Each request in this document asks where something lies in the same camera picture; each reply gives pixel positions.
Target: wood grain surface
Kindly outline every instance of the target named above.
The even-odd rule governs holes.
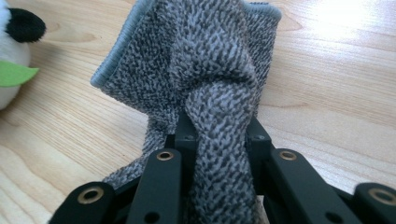
[[[46,223],[79,185],[140,155],[147,117],[90,85],[134,1],[9,0],[41,17],[40,72],[0,111],[0,223]],[[324,179],[396,188],[396,3],[276,0],[259,119]]]

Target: metal rivet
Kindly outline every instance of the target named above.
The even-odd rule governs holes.
[[[372,196],[377,201],[390,205],[396,206],[396,195],[390,193],[384,189],[370,189],[369,190],[370,196]]]
[[[94,203],[101,199],[105,192],[102,188],[95,186],[85,189],[78,195],[78,202],[82,204]]]
[[[290,151],[281,151],[279,152],[280,158],[286,161],[295,161],[297,160],[296,154],[290,152]]]
[[[169,161],[174,158],[174,154],[172,152],[164,151],[157,154],[157,159],[160,161]]]

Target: green leaf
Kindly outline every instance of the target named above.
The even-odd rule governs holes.
[[[0,61],[0,87],[19,86],[35,76],[38,68]]]

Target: gray towel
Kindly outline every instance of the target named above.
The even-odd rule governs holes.
[[[259,223],[245,132],[280,18],[243,0],[137,1],[92,85],[146,113],[147,136],[143,155],[104,181],[119,188],[140,176],[184,110],[199,140],[189,223]]]

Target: plush panda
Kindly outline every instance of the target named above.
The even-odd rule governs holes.
[[[0,0],[0,110],[17,95],[21,84],[32,78],[38,69],[29,68],[27,43],[38,41],[46,24],[32,12],[11,8]]]

